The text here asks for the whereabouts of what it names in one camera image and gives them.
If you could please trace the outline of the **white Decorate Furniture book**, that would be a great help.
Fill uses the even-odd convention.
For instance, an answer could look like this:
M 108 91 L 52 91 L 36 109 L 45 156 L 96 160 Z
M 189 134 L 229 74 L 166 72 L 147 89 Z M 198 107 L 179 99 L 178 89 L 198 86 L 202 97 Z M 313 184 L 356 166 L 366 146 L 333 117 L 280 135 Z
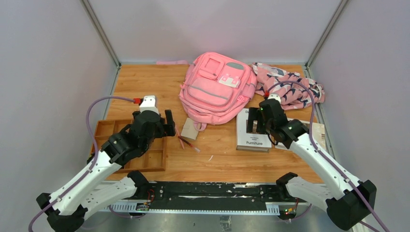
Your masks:
M 272 143 L 266 134 L 256 132 L 257 122 L 254 121 L 250 132 L 247 132 L 248 108 L 244 108 L 236 116 L 236 149 L 268 153 Z

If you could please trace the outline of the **pink student backpack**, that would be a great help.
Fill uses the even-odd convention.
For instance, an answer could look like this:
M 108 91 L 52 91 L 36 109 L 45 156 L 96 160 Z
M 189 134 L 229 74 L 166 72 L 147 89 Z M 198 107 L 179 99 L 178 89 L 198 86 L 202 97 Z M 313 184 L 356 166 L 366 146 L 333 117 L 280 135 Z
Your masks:
M 200 55 L 189 67 L 179 99 L 194 128 L 221 125 L 253 98 L 257 78 L 252 68 L 215 52 Z

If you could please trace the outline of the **white coffee cover book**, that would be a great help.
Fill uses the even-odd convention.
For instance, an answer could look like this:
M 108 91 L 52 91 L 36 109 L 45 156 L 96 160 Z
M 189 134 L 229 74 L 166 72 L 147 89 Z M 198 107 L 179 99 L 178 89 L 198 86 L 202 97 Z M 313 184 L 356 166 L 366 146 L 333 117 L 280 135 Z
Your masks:
M 318 145 L 320 145 L 322 148 L 327 150 L 324 124 L 313 122 L 312 129 L 313 129 L 313 132 L 312 132 L 313 138 L 316 140 Z M 283 143 L 279 143 L 277 141 L 274 141 L 274 142 L 275 142 L 275 148 L 287 150 L 287 148 L 285 147 Z

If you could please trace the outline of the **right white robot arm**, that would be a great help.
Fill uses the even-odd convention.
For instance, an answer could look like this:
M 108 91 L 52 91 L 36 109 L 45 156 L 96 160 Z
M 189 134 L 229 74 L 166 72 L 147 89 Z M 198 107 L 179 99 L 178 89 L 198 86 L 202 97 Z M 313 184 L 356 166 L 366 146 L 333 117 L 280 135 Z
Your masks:
M 313 138 L 311 130 L 298 119 L 288 118 L 278 100 L 267 99 L 249 108 L 247 131 L 256 130 L 303 159 L 325 183 L 325 187 L 289 172 L 276 184 L 279 200 L 305 200 L 325 211 L 341 230 L 348 231 L 374 209 L 377 188 L 343 168 Z

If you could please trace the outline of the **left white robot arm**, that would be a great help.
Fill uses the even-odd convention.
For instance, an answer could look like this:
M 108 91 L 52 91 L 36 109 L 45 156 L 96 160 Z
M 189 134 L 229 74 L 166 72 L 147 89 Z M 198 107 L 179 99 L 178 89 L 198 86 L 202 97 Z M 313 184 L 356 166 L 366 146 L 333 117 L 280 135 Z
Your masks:
M 133 122 L 112 134 L 90 163 L 67 184 L 37 197 L 54 231 L 74 232 L 96 212 L 119 200 L 141 200 L 147 196 L 148 180 L 140 171 L 131 171 L 117 183 L 94 192 L 108 176 L 143 156 L 155 139 L 176 134 L 171 110 L 165 110 L 165 117 L 151 110 L 135 111 L 133 117 Z

